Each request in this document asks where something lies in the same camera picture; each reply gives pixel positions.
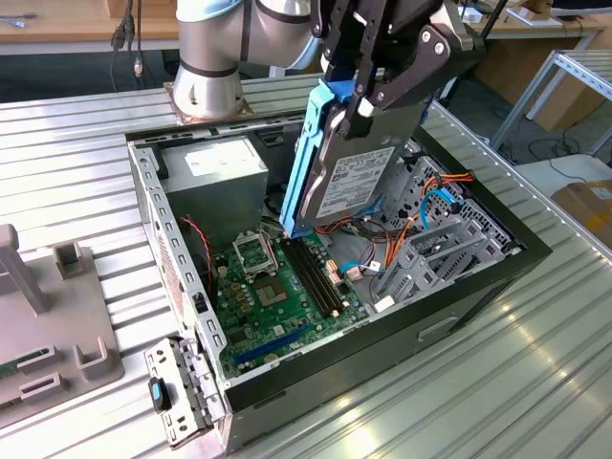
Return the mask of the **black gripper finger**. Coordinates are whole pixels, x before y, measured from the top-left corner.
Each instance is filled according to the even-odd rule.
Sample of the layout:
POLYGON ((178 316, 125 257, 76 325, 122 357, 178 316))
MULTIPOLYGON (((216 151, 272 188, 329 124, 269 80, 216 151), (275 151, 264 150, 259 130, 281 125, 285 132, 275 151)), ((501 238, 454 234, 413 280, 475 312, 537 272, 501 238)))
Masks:
POLYGON ((352 1, 347 51, 357 81, 339 123, 339 135, 346 140, 369 134, 370 109, 417 103, 485 53, 483 38, 462 22, 453 1, 443 1, 427 22, 398 33, 384 25, 386 2, 352 1))
POLYGON ((354 68, 348 48, 352 1, 333 1, 328 9, 323 39, 322 70, 325 79, 352 79, 354 68))

